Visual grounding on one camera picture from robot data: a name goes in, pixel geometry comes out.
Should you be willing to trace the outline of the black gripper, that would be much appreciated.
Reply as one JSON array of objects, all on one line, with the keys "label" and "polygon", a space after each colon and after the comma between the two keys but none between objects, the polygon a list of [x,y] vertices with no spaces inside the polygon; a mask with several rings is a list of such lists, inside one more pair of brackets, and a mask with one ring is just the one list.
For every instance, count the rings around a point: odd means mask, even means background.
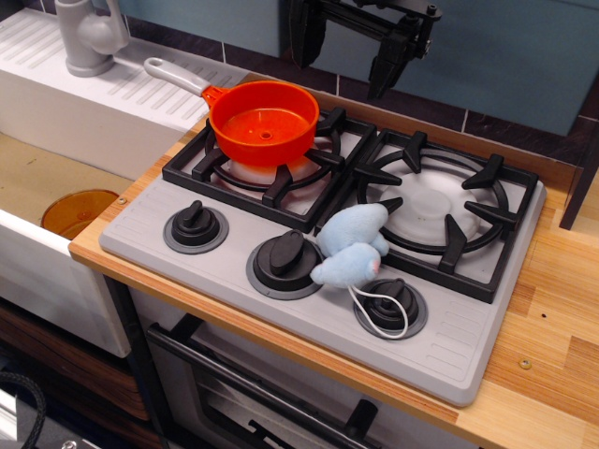
[{"label": "black gripper", "polygon": [[430,1],[292,1],[289,6],[292,60],[299,68],[320,55],[328,21],[380,43],[369,74],[368,99],[395,86],[409,60],[429,50],[431,29],[442,10]]}]

